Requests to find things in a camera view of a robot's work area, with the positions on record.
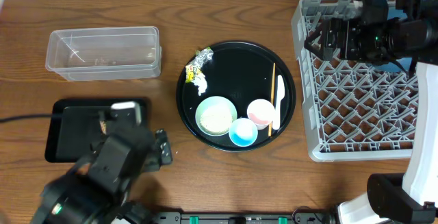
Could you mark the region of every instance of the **pink cup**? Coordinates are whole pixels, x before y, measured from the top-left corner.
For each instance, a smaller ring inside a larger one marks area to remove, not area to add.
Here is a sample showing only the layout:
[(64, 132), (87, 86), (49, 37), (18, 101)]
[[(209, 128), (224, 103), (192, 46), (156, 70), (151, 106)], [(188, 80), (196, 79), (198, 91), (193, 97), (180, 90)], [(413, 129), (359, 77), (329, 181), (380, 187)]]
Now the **pink cup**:
[(257, 99), (249, 104), (246, 115), (261, 130), (274, 120), (275, 108), (269, 101)]

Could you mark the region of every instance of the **wooden table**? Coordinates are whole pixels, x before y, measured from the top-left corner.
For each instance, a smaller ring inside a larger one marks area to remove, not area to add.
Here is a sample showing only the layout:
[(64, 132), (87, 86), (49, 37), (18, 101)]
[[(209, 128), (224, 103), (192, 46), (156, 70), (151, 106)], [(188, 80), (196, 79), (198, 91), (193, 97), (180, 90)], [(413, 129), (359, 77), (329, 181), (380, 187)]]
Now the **wooden table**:
[[(0, 16), (0, 117), (50, 113), (68, 97), (148, 97), (151, 128), (165, 128), (174, 163), (143, 174), (132, 198), (154, 210), (292, 212), (363, 193), (371, 173), (404, 172), (407, 160), (316, 163), (307, 155), (302, 88), (291, 19), (298, 0), (5, 0)], [(44, 67), (57, 29), (154, 25), (163, 47), (155, 79), (67, 82)], [(196, 49), (223, 40), (262, 44), (286, 63), (297, 90), (287, 129), (269, 145), (227, 153), (204, 145), (179, 118), (177, 78)], [(48, 119), (0, 125), (0, 211), (28, 223), (45, 184), (71, 164), (44, 159)]]

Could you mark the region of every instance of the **aluminum foil wrapper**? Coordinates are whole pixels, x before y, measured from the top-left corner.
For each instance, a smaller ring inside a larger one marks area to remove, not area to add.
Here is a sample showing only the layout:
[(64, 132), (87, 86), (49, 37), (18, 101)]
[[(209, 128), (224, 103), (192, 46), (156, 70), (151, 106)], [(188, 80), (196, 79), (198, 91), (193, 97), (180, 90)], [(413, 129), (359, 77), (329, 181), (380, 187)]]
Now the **aluminum foil wrapper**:
[(201, 68), (211, 59), (213, 59), (213, 50), (208, 47), (202, 51), (197, 51), (194, 60), (185, 66), (185, 82), (198, 86), (198, 95), (203, 94), (207, 90), (207, 80), (205, 80), (205, 75)]

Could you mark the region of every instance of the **green clip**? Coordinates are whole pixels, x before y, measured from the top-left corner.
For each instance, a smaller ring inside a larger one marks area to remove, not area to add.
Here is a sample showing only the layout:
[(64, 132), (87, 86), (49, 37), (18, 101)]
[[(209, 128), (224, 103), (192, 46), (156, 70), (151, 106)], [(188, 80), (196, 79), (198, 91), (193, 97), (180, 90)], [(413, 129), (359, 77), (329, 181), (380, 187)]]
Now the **green clip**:
[(199, 224), (199, 217), (191, 216), (190, 217), (190, 224)]
[(279, 224), (287, 224), (287, 218), (279, 217)]

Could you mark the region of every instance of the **chopstick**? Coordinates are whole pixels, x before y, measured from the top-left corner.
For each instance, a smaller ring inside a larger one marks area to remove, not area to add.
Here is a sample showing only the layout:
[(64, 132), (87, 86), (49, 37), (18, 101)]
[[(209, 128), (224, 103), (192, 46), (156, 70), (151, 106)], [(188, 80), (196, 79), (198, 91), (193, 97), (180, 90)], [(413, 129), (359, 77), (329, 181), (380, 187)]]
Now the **chopstick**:
[[(274, 89), (275, 89), (275, 63), (272, 67), (272, 85), (271, 85), (271, 103), (274, 105)], [(268, 136), (272, 135), (272, 122), (269, 123)]]

